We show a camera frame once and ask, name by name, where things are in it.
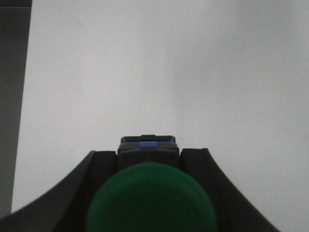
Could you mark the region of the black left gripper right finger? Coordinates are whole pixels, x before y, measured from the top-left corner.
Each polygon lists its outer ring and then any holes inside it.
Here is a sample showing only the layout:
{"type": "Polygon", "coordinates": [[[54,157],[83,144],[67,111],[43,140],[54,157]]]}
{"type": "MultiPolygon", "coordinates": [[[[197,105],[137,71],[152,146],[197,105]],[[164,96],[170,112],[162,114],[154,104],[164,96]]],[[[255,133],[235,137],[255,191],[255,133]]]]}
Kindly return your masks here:
{"type": "Polygon", "coordinates": [[[228,179],[207,148],[184,148],[180,154],[180,167],[209,196],[219,232],[278,231],[228,179]]]}

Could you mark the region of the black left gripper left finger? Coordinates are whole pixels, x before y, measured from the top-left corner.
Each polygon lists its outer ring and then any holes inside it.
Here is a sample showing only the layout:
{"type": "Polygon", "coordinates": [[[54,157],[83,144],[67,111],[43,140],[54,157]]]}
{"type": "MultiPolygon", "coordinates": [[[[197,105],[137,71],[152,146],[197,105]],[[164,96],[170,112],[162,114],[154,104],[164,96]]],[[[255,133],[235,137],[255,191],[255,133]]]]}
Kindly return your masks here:
{"type": "Polygon", "coordinates": [[[114,151],[91,151],[38,199],[0,221],[2,232],[84,232],[91,201],[116,173],[114,151]]]}

